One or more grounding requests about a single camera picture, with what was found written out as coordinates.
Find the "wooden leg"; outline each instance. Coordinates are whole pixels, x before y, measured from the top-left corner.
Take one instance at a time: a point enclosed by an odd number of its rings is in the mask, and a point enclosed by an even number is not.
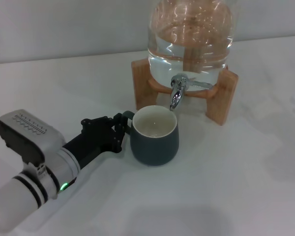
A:
[[[148,59],[133,61],[131,67],[137,110],[156,105],[158,92],[153,90],[148,83],[149,78],[152,77]]]
[[[219,125],[223,125],[227,119],[237,82],[237,74],[229,70],[221,71],[217,81],[217,93],[206,100],[206,116]]]

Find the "ventilation grille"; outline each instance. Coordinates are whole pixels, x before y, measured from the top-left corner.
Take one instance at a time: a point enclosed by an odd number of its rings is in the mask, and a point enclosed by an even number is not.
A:
[[[35,135],[43,135],[46,134],[47,129],[34,121],[32,121],[30,118],[26,117],[22,113],[19,113],[12,117],[13,120],[20,126],[22,126],[25,130],[35,134]]]

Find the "white wall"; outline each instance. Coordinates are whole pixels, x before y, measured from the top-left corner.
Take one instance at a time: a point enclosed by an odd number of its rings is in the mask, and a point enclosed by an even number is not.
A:
[[[144,50],[151,0],[0,0],[0,63]],[[295,35],[295,0],[242,0],[236,40]]]

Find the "mug rim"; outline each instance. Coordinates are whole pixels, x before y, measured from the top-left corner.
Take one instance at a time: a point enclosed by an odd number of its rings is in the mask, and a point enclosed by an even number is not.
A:
[[[162,110],[168,112],[168,114],[171,114],[171,116],[174,118],[175,124],[174,124],[174,127],[172,128],[172,130],[171,130],[170,132],[168,132],[167,134],[165,134],[165,135],[163,135],[163,136],[152,137],[152,136],[148,136],[148,135],[146,135],[146,134],[141,133],[141,132],[137,129],[137,127],[136,127],[136,125],[135,125],[135,120],[136,120],[136,116],[137,116],[137,114],[140,114],[140,113],[143,112],[144,110],[151,109],[151,108],[159,108],[159,109],[162,109]],[[146,106],[146,107],[143,107],[143,108],[141,108],[140,110],[138,110],[138,111],[136,112],[136,114],[134,115],[133,120],[132,120],[132,125],[133,125],[134,129],[135,129],[140,135],[145,136],[145,137],[147,137],[147,138],[151,138],[151,139],[159,139],[159,138],[164,138],[164,137],[170,135],[171,133],[173,133],[173,131],[174,131],[174,130],[176,129],[176,127],[177,127],[177,117],[176,117],[176,115],[174,114],[174,112],[170,111],[170,110],[167,109],[166,107],[158,106],[158,105]]]

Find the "green led light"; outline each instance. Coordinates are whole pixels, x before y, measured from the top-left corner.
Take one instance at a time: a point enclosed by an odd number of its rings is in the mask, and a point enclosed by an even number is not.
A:
[[[64,183],[64,184],[61,186],[60,190],[62,191],[67,185],[68,185],[68,183]]]

